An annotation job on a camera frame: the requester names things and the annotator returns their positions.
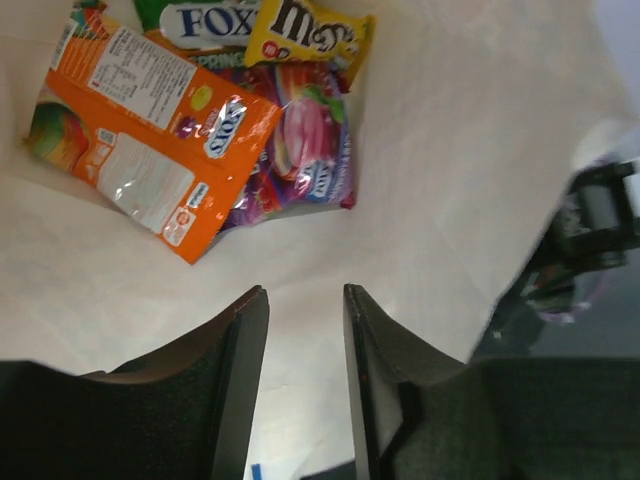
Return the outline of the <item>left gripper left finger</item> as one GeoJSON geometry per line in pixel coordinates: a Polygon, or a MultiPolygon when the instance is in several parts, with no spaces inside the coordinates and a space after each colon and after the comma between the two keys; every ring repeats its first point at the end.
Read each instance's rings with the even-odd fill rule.
{"type": "Polygon", "coordinates": [[[240,479],[269,325],[265,289],[117,369],[1,365],[5,479],[240,479]]]}

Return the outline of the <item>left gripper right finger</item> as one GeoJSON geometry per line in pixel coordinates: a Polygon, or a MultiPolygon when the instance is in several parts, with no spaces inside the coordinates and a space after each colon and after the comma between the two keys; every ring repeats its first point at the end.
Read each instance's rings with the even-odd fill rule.
{"type": "Polygon", "coordinates": [[[461,362],[343,290],[360,479],[635,479],[639,363],[491,357],[461,362]]]}

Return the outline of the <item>orange Fox's candy packet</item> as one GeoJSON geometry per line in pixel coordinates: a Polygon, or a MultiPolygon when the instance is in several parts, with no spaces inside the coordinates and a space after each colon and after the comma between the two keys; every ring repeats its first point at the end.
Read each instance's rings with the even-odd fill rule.
{"type": "Polygon", "coordinates": [[[73,5],[26,138],[188,263],[243,190],[282,115],[106,14],[73,5]]]}

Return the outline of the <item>purple Fox's berries packet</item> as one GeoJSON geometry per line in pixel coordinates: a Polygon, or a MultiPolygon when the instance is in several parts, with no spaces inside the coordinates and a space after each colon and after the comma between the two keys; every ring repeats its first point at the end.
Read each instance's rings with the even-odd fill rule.
{"type": "Polygon", "coordinates": [[[256,225],[302,204],[355,205],[345,103],[326,64],[264,64],[216,73],[283,109],[224,231],[256,225]]]}

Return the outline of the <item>blue checkered paper bag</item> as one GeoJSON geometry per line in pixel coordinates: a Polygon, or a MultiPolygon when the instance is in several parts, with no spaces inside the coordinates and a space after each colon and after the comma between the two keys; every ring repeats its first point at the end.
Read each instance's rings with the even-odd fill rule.
{"type": "Polygon", "coordinates": [[[347,99],[357,203],[232,232],[195,265],[24,148],[67,1],[1,5],[1,356],[109,370],[254,285],[271,319],[248,462],[353,454],[342,289],[464,360],[570,176],[638,121],[635,1],[338,1],[378,25],[347,99]]]}

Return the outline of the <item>yellow M&M's packet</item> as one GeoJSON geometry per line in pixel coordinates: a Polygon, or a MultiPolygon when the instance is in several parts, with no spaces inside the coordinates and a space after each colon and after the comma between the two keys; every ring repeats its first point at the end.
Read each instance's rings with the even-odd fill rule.
{"type": "Polygon", "coordinates": [[[347,92],[369,54],[375,28],[372,15],[350,16],[312,1],[263,1],[245,50],[244,65],[326,63],[347,92]]]}

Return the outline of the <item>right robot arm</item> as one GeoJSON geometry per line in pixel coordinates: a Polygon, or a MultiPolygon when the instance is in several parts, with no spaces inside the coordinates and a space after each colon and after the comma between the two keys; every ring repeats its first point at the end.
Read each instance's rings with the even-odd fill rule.
{"type": "Polygon", "coordinates": [[[578,172],[472,359],[639,354],[639,161],[578,172]]]}

